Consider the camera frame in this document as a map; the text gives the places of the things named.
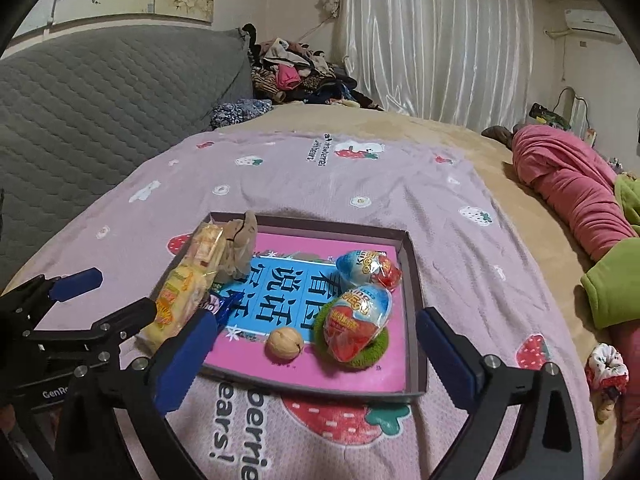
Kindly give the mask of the yellow bread cake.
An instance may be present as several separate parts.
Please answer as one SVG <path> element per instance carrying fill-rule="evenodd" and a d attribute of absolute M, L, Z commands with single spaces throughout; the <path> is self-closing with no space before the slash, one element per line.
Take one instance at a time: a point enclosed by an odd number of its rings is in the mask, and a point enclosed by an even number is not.
<path fill-rule="evenodd" d="M 178 335 L 194 315 L 217 273 L 217 263 L 209 268 L 186 262 L 169 272 L 155 299 L 154 321 L 138 336 L 146 350 L 153 354 L 168 338 Z"/>

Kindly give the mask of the brown walnut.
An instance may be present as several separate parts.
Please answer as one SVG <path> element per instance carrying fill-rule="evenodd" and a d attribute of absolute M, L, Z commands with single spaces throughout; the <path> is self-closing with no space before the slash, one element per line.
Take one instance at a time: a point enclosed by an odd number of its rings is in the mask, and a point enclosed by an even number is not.
<path fill-rule="evenodd" d="M 273 330 L 266 341 L 266 349 L 270 356 L 280 361 L 293 361 L 303 351 L 302 335 L 292 327 L 282 327 Z"/>

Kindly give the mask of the orange bread cake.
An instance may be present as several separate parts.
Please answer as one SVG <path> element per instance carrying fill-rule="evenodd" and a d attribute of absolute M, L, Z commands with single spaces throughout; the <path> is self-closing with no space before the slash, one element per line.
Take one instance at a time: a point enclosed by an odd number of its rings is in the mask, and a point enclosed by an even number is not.
<path fill-rule="evenodd" d="M 212 222 L 202 222 L 192 236 L 181 264 L 200 271 L 208 280 L 212 280 L 217 273 L 224 248 L 224 229 Z"/>

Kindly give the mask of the red kinder egg package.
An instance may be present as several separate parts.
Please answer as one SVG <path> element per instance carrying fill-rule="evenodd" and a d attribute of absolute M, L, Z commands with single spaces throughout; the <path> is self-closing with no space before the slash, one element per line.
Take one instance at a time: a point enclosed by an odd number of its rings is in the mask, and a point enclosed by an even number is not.
<path fill-rule="evenodd" d="M 360 285 L 333 301 L 322 321 L 322 336 L 337 362 L 351 363 L 378 339 L 384 330 L 393 299 L 375 284 Z"/>

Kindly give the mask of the blue cookie snack packet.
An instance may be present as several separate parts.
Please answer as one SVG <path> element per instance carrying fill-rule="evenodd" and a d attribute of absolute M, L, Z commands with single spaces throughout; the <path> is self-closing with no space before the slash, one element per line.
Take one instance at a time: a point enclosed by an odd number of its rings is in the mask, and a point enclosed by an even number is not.
<path fill-rule="evenodd" d="M 218 330 L 222 330 L 227 326 L 230 316 L 239 307 L 243 297 L 242 292 L 232 292 L 229 296 L 209 292 L 203 298 L 200 309 L 210 312 L 216 320 Z"/>

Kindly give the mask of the pink blue picture book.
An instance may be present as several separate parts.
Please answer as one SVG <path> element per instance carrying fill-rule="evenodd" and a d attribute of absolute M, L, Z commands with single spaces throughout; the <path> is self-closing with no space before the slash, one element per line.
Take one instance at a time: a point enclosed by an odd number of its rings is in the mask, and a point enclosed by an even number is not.
<path fill-rule="evenodd" d="M 366 370 L 347 367 L 314 348 L 312 324 L 319 310 L 347 288 L 334 260 L 351 250 L 377 250 L 398 261 L 390 240 L 322 240 L 310 235 L 260 233 L 250 275 L 221 289 L 222 296 L 242 292 L 241 305 L 217 337 L 202 372 L 273 388 L 326 390 L 344 396 L 386 396 L 408 385 L 406 322 L 402 289 L 393 292 L 386 325 L 388 348 Z M 303 337 L 302 353 L 280 363 L 266 352 L 269 334 L 294 328 Z"/>

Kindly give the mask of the green fleece blanket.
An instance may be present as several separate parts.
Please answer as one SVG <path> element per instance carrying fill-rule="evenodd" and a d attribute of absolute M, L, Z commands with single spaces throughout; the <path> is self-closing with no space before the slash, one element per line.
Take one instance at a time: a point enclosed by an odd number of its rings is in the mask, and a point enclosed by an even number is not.
<path fill-rule="evenodd" d="M 614 193 L 636 236 L 617 242 L 580 279 L 598 330 L 639 318 L 639 180 L 619 174 Z"/>

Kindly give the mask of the grey quilted headboard cover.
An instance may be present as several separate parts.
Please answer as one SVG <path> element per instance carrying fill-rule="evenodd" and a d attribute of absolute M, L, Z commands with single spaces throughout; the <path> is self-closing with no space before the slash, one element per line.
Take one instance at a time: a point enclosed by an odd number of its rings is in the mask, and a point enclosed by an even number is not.
<path fill-rule="evenodd" d="M 1 63 L 1 279 L 142 162 L 252 93 L 247 33 L 126 25 Z"/>

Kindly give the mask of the pink strawberry print blanket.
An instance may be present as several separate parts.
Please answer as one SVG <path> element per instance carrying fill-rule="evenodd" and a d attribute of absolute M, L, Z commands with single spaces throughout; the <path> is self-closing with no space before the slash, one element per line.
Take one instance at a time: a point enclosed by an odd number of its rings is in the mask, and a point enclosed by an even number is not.
<path fill-rule="evenodd" d="M 103 285 L 62 304 L 47 328 L 85 328 L 150 292 L 171 237 L 214 211 L 346 222 L 409 234 L 425 301 L 476 348 L 508 364 L 528 336 L 544 337 L 577 417 L 584 477 L 600 450 L 582 364 L 533 256 L 460 154 L 294 133 L 204 132 L 128 177 L 117 158 L 91 165 L 77 144 L 46 154 L 29 140 L 1 154 L 1 277 L 98 268 Z M 297 400 L 200 378 L 170 416 L 209 479 L 424 479 L 465 416 L 435 376 L 423 396 L 389 408 Z"/>

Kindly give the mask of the dark shallow tray box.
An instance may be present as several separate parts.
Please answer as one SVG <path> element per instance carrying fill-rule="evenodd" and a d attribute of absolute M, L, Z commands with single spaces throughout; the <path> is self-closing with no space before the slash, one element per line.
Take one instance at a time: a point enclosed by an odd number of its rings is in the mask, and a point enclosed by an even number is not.
<path fill-rule="evenodd" d="M 416 254 L 414 253 L 414 248 L 413 248 L 413 244 L 409 236 L 409 233 L 405 230 L 398 230 L 398 229 L 392 229 L 392 228 L 380 228 L 379 226 L 357 226 L 356 224 L 350 224 L 350 223 L 322 221 L 317 219 L 294 219 L 294 218 L 267 216 L 266 214 L 261 214 L 260 216 L 258 216 L 257 223 L 258 223 L 257 237 L 260 233 L 273 233 L 273 234 L 285 234 L 285 235 L 294 235 L 294 236 L 310 235 L 312 237 L 322 238 L 322 240 L 356 240 L 356 242 L 365 242 L 366 240 L 390 240 L 391 242 L 396 244 L 398 261 L 394 263 L 396 264 L 396 266 L 398 266 L 399 270 L 401 270 L 401 274 L 402 274 L 401 281 L 396 288 L 402 289 L 402 296 L 404 297 L 406 337 L 407 337 L 406 364 L 407 364 L 408 385 L 405 391 L 401 393 L 386 394 L 386 396 L 364 396 L 363 394 L 360 394 L 359 396 L 344 396 L 344 394 L 336 394 L 332 391 L 326 391 L 326 390 L 306 391 L 306 390 L 297 390 L 297 389 L 288 389 L 288 388 L 281 389 L 281 388 L 273 388 L 270 385 L 254 384 L 254 382 L 245 382 L 245 383 L 254 385 L 254 386 L 261 386 L 269 389 L 280 390 L 280 391 L 312 394 L 313 396 L 333 396 L 334 398 L 343 398 L 343 399 L 352 398 L 352 399 L 372 400 L 374 402 L 378 402 L 378 401 L 404 402 L 405 400 L 416 398 L 417 396 L 422 396 L 422 394 L 424 394 L 427 389 L 427 366 L 426 366 L 425 356 L 422 354 L 419 348 L 418 340 L 416 339 L 416 312 L 418 312 L 420 310 L 420 307 L 422 307 L 423 299 L 421 294 L 421 284 L 420 284 L 418 266 L 416 265 Z M 348 288 L 349 284 L 342 278 L 341 280 L 347 284 L 347 288 Z M 329 358 L 333 359 L 328 352 L 322 351 L 319 348 L 320 340 L 317 332 L 320 326 L 321 324 L 318 321 L 318 318 L 316 317 L 314 319 L 314 324 L 312 324 L 312 339 L 314 340 L 314 348 L 324 353 Z M 280 361 L 276 358 L 273 358 L 273 359 L 275 359 L 277 362 L 280 362 L 280 363 L 286 363 L 285 361 Z M 353 368 L 347 366 L 344 363 L 341 363 L 341 364 L 345 365 L 348 370 L 354 370 Z M 203 365 L 201 367 L 201 373 L 204 376 L 216 377 L 219 379 L 234 380 L 229 377 L 219 377 L 216 375 L 212 376 L 209 374 L 205 374 L 202 372 L 202 368 L 203 368 Z"/>

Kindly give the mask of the pink quilt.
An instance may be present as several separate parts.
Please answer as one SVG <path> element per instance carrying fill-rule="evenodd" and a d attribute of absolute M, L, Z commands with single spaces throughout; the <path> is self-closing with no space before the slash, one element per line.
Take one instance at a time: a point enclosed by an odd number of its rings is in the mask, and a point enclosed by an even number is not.
<path fill-rule="evenodd" d="M 639 235 L 616 200 L 617 174 L 574 134 L 546 125 L 524 126 L 514 134 L 512 154 L 520 181 L 566 223 L 591 260 Z"/>

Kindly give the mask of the blue patterned cloth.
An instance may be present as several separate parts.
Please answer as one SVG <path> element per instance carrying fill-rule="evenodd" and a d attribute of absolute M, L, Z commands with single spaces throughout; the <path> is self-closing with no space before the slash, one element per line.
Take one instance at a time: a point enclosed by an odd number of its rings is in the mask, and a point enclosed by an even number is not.
<path fill-rule="evenodd" d="M 235 102 L 224 102 L 213 107 L 209 114 L 209 125 L 212 130 L 242 124 L 265 115 L 273 109 L 270 100 L 238 99 Z"/>

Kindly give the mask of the white side shelf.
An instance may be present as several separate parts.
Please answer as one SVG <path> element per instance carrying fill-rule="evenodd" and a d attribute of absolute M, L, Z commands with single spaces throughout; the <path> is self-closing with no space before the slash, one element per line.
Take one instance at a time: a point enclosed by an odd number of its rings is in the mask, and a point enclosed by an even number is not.
<path fill-rule="evenodd" d="M 548 108 L 545 108 L 539 103 L 532 105 L 529 109 L 528 116 L 532 118 L 534 122 L 538 122 L 538 124 L 573 133 L 574 136 L 582 139 L 590 148 L 593 148 L 594 144 L 596 144 L 597 131 L 590 127 L 590 122 L 587 117 L 584 117 L 581 122 L 573 126 L 563 116 L 556 114 L 553 110 L 548 110 Z"/>

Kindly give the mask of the pile of clothes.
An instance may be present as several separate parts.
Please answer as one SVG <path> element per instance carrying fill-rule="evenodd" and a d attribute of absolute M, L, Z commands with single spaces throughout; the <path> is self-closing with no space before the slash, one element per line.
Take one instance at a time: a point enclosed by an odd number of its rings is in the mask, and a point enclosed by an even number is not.
<path fill-rule="evenodd" d="M 258 42 L 256 27 L 250 23 L 240 31 L 248 39 L 255 98 L 277 105 L 303 102 L 382 110 L 357 89 L 358 82 L 344 67 L 328 61 L 322 50 L 280 37 Z"/>

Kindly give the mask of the white air conditioner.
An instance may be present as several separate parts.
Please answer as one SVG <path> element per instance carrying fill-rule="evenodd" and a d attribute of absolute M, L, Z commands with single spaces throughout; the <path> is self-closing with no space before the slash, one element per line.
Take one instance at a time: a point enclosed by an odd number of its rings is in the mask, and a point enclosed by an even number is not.
<path fill-rule="evenodd" d="M 623 42 L 620 30 L 605 11 L 566 9 L 564 18 L 567 28 L 575 34 L 594 37 L 613 44 Z"/>

